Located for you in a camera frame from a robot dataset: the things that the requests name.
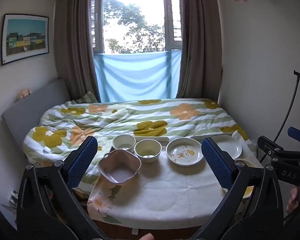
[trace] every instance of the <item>wall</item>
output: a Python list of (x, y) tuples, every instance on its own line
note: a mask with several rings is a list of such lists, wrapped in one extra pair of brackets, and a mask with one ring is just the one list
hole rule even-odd
[[(1, 114), (11, 106), (23, 88), (32, 91), (57, 78), (53, 54), (53, 10), (55, 0), (0, 0), (0, 42), (5, 13), (36, 14), (49, 17), (49, 54), (19, 60), (5, 66), (0, 62), (0, 204), (8, 203), (9, 192), (19, 190), (27, 160), (2, 124)], [(0, 205), (12, 223), (14, 216)]]
[[(255, 142), (274, 139), (300, 72), (300, 0), (218, 0), (222, 20), (223, 80), (219, 102)], [(300, 150), (287, 128), (300, 129), (300, 84), (289, 119), (277, 140)], [(281, 184), (284, 205), (290, 186)]]

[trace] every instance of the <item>plate rim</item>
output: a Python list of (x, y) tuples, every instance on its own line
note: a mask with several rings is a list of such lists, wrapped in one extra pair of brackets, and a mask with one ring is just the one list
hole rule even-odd
[(215, 138), (215, 137), (227, 137), (227, 138), (231, 138), (231, 140), (235, 140), (236, 141), (236, 143), (240, 146), (240, 152), (239, 152), (239, 154), (238, 154), (238, 156), (236, 156), (236, 157), (232, 157), (229, 153), (229, 155), (231, 156), (231, 158), (233, 158), (233, 159), (237, 159), (237, 158), (239, 158), (240, 157), (240, 155), (242, 154), (242, 145), (240, 144), (240, 142), (238, 141), (238, 140), (236, 140), (235, 138), (233, 138), (232, 136), (230, 136), (230, 135), (227, 135), (227, 134), (218, 134), (218, 135), (215, 135), (215, 136), (213, 136), (212, 137), (212, 139), (213, 138)]
[[(168, 145), (169, 145), (170, 143), (172, 143), (173, 141), (181, 140), (181, 139), (189, 139), (189, 140), (191, 140), (191, 141), (195, 141), (196, 143), (200, 144), (200, 147), (199, 147), (200, 151), (198, 151), (198, 159), (197, 159), (195, 162), (193, 162), (193, 163), (191, 163), (191, 164), (180, 164), (180, 163), (174, 162), (174, 161), (171, 159), (171, 157), (170, 157), (170, 155), (168, 154), (168, 151), (167, 151)], [(172, 163), (174, 163), (175, 165), (178, 165), (178, 166), (186, 167), (186, 166), (192, 166), (192, 165), (195, 165), (195, 164), (197, 164), (198, 162), (200, 162), (200, 161), (203, 159), (203, 154), (202, 154), (202, 150), (201, 150), (201, 143), (198, 142), (198, 141), (195, 140), (195, 139), (188, 138), (188, 137), (182, 137), (182, 138), (176, 138), (176, 139), (173, 139), (173, 140), (170, 141), (170, 142), (167, 144), (167, 146), (166, 146), (166, 156), (168, 157), (168, 159), (169, 159)]]

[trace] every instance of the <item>blue clamp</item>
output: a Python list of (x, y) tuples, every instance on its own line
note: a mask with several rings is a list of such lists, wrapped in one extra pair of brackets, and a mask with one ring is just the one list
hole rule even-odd
[(290, 127), (288, 129), (288, 135), (297, 140), (298, 142), (300, 142), (300, 130), (298, 130), (297, 128), (294, 128), (294, 127)]

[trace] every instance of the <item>cartoon-printed plate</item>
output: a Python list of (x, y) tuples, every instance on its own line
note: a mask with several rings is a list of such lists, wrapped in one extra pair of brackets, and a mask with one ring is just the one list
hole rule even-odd
[(180, 166), (191, 166), (202, 160), (201, 144), (190, 138), (178, 138), (167, 145), (167, 157)]

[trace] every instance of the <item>picture frame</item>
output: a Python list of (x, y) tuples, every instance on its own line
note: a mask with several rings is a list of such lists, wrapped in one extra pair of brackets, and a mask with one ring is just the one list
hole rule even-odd
[(1, 32), (1, 65), (49, 53), (49, 17), (5, 14)]

